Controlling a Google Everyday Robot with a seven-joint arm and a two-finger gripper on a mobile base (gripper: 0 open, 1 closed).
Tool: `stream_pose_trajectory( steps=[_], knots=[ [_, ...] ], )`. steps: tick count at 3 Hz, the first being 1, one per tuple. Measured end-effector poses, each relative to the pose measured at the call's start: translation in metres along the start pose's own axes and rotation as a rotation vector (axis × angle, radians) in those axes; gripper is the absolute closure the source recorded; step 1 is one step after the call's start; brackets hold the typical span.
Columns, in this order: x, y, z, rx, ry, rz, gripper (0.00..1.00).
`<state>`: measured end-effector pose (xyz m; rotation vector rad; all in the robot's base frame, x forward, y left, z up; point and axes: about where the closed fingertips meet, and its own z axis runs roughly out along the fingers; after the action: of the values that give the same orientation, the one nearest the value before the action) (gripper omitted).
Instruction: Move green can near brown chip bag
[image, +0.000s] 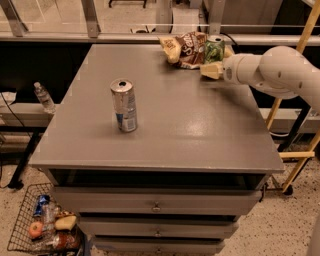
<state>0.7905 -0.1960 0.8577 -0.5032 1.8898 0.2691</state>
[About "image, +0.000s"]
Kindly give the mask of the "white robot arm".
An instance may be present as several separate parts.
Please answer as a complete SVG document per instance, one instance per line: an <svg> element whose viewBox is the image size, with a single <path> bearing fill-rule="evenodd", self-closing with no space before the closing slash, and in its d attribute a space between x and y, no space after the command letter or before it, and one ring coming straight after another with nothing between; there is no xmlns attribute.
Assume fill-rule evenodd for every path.
<svg viewBox="0 0 320 256"><path fill-rule="evenodd" d="M270 48L262 55L232 54L201 65L200 73L230 84L249 85L279 99L299 96L320 112L320 69L288 46Z"/></svg>

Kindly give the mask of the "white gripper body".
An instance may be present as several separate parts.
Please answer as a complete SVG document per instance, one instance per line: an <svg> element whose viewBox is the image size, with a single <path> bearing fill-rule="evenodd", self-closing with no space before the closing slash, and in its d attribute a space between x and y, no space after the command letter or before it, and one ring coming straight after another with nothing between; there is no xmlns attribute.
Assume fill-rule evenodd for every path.
<svg viewBox="0 0 320 256"><path fill-rule="evenodd" d="M234 54L222 61L223 79L231 84L247 84L248 77L243 61L249 57L249 54Z"/></svg>

